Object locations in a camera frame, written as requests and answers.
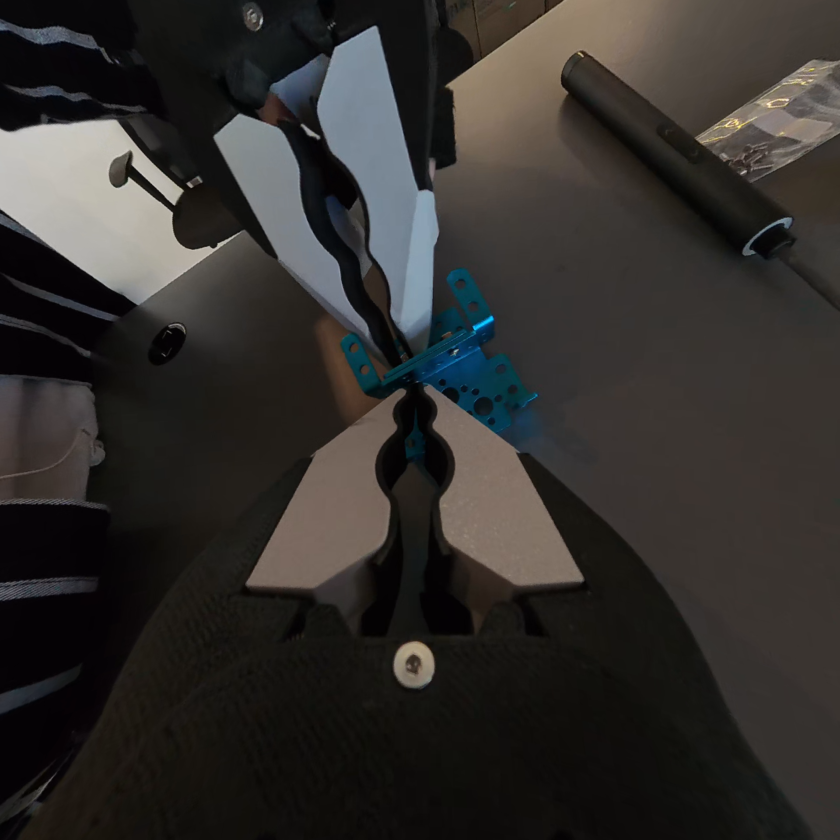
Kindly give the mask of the dark desk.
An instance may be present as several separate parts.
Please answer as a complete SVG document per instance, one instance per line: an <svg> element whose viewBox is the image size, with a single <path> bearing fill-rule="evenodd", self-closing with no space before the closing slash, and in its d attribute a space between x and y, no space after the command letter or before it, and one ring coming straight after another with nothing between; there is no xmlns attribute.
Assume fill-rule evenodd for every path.
<svg viewBox="0 0 840 840"><path fill-rule="evenodd" d="M838 312L737 255L575 101L582 49L698 133L808 59L838 2L562 2L455 83L435 303L466 268L491 345L539 393L505 434L668 590L738 724L816 838L838 838ZM112 525L92 709L176 577L349 423L321 311L241 234L98 347ZM186 327L171 362L154 336Z"/></svg>

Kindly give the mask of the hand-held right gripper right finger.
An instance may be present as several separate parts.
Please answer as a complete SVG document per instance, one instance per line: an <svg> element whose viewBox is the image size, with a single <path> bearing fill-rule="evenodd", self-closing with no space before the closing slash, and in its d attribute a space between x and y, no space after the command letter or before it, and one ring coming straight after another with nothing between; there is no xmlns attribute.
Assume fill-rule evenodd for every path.
<svg viewBox="0 0 840 840"><path fill-rule="evenodd" d="M520 453L433 387L419 405L437 482L421 592L434 634L472 634L491 609L585 578Z"/></svg>

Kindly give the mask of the round black desk grommet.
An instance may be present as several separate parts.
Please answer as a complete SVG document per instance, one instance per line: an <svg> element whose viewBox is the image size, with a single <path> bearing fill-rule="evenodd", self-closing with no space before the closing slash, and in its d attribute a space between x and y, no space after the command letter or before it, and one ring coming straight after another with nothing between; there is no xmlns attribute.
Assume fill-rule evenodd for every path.
<svg viewBox="0 0 840 840"><path fill-rule="evenodd" d="M186 341L186 326L182 322L171 322L159 331L148 349L148 361L161 366L174 360Z"/></svg>

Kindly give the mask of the flat clear screw bag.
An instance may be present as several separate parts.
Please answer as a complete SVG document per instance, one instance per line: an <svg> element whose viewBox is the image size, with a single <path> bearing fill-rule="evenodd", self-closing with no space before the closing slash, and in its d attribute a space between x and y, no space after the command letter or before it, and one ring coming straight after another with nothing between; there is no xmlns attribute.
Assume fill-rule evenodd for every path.
<svg viewBox="0 0 840 840"><path fill-rule="evenodd" d="M749 182L839 134L839 62L813 59L696 140Z"/></svg>

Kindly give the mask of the blue metal bracket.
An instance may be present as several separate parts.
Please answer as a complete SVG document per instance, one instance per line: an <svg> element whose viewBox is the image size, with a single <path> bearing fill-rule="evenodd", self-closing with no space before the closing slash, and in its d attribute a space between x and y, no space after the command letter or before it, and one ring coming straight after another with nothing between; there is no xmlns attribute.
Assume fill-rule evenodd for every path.
<svg viewBox="0 0 840 840"><path fill-rule="evenodd" d="M401 389L428 385L500 434L537 394L523 384L505 354L485 354L495 336L495 319L470 273L455 269L447 284L457 305L433 316L425 351L379 375L361 339L351 332L340 343L344 358L367 396L382 400Z"/></svg>

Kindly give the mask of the black electric screwdriver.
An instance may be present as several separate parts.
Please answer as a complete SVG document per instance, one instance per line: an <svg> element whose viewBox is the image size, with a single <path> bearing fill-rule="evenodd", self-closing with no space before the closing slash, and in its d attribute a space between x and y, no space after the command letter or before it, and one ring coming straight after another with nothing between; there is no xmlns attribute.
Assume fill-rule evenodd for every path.
<svg viewBox="0 0 840 840"><path fill-rule="evenodd" d="M561 85L741 256L779 260L839 309L838 289L795 254L781 205L584 51L565 62Z"/></svg>

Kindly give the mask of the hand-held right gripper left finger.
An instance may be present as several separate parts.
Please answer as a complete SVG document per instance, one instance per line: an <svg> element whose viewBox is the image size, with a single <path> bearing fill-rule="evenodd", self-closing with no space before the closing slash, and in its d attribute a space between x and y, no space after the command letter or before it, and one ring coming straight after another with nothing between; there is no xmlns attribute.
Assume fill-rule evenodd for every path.
<svg viewBox="0 0 840 840"><path fill-rule="evenodd" d="M384 635L396 608L403 538L394 486L414 425L400 389L310 459L245 586L335 606L350 630Z"/></svg>

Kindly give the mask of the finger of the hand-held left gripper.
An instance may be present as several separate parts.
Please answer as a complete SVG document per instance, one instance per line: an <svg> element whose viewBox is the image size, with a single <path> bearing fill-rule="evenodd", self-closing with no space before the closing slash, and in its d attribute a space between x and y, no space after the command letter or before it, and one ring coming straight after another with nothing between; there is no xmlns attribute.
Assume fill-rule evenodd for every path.
<svg viewBox="0 0 840 840"><path fill-rule="evenodd" d="M392 320L408 344L427 344L435 199L417 186L378 27L335 47L317 114L330 153L359 188L366 248L387 283Z"/></svg>
<svg viewBox="0 0 840 840"><path fill-rule="evenodd" d="M390 364L412 355L366 248L359 188L326 141L258 120L232 120L214 141L286 271Z"/></svg>

